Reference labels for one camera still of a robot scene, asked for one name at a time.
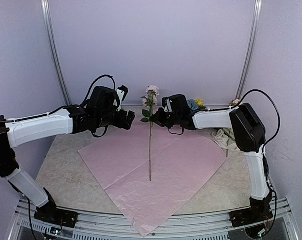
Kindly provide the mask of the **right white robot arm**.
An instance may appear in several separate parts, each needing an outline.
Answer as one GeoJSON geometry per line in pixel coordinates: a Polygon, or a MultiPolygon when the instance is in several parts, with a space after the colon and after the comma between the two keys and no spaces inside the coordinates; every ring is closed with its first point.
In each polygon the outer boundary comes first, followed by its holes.
{"type": "Polygon", "coordinates": [[[162,107],[150,117],[150,121],[167,129],[178,125],[182,130],[229,128],[235,144],[248,163],[251,180],[250,207],[247,218],[257,222],[262,217],[272,217],[270,202],[272,192],[268,181],[268,164],[265,158],[265,127],[248,103],[229,108],[208,110],[199,107],[192,110],[186,97],[176,94],[162,99],[162,107]]]}

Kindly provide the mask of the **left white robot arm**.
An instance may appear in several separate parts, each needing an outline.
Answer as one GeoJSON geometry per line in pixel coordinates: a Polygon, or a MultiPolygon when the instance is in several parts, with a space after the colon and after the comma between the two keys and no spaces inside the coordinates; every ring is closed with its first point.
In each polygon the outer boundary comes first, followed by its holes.
{"type": "Polygon", "coordinates": [[[60,210],[48,191],[17,162],[14,150],[42,139],[87,131],[96,138],[98,129],[107,130],[109,126],[129,130],[135,115],[121,107],[127,93],[125,86],[117,89],[97,86],[80,105],[62,106],[19,119],[0,115],[0,178],[24,195],[49,222],[57,222],[60,210]]]}

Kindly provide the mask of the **pink fake rose stems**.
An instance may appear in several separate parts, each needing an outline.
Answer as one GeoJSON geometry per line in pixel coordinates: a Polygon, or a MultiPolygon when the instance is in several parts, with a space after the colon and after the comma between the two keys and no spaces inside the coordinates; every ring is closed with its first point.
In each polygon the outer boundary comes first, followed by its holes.
{"type": "MultiPolygon", "coordinates": [[[[153,116],[153,110],[154,107],[158,103],[158,96],[159,96],[159,87],[155,85],[149,85],[145,89],[145,95],[141,97],[142,99],[142,105],[144,109],[142,109],[142,118],[140,119],[140,122],[143,122],[145,124],[148,124],[149,128],[149,139],[148,139],[148,175],[149,175],[149,181],[151,181],[151,138],[152,138],[152,128],[153,123],[150,121],[150,117],[153,116]]],[[[205,110],[206,107],[199,107],[199,109],[205,110]]]]}

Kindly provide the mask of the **purple wrapping paper sheet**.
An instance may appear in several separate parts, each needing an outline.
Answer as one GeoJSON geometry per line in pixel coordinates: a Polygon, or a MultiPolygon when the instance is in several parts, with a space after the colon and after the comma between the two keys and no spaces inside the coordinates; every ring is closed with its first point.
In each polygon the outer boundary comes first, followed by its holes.
{"type": "Polygon", "coordinates": [[[225,153],[197,132],[172,135],[152,128],[151,181],[149,128],[135,124],[79,150],[99,185],[121,213],[157,217],[175,214],[217,172],[225,153]]]}

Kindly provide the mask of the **yellow fake flower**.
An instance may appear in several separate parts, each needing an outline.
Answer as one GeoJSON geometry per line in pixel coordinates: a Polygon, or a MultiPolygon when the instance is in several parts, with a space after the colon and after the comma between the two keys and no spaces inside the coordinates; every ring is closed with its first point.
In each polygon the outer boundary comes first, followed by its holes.
{"type": "Polygon", "coordinates": [[[195,104],[198,106],[198,107],[203,107],[204,106],[204,103],[203,103],[203,100],[201,98],[197,98],[195,100],[195,104]]]}

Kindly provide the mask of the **blue fake flower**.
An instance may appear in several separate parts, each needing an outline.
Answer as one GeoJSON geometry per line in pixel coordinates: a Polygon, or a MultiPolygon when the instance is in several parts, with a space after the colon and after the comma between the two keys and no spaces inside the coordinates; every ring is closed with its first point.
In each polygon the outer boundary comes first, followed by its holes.
{"type": "Polygon", "coordinates": [[[196,104],[196,100],[194,99],[187,100],[187,105],[192,112],[199,109],[199,105],[196,104]]]}

